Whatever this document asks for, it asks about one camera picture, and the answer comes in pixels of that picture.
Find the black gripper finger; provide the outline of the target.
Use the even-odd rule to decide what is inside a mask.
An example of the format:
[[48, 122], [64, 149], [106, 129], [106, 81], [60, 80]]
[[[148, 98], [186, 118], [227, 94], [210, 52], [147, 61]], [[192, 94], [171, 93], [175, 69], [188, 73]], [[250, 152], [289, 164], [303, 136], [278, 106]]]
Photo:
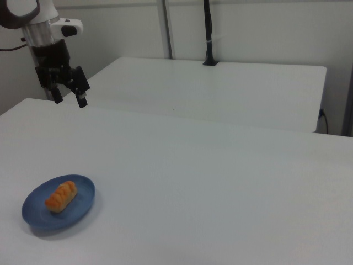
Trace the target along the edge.
[[36, 66], [35, 71], [41, 87], [47, 91], [48, 99], [53, 100], [56, 104], [61, 103], [63, 99], [57, 85], [60, 73], [59, 69]]
[[72, 68], [69, 71], [71, 80], [68, 82], [69, 89], [75, 94], [80, 108], [88, 105], [86, 100], [86, 91], [90, 89], [87, 78], [80, 66]]

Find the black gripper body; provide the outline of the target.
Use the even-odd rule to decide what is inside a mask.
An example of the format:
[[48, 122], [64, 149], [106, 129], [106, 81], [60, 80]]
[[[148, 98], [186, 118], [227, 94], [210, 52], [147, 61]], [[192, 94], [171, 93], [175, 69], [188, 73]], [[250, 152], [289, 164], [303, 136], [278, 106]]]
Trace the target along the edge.
[[42, 47], [32, 47], [36, 62], [35, 71], [41, 86], [47, 86], [49, 75], [55, 83], [73, 86], [72, 68], [69, 65], [70, 55], [64, 40]]

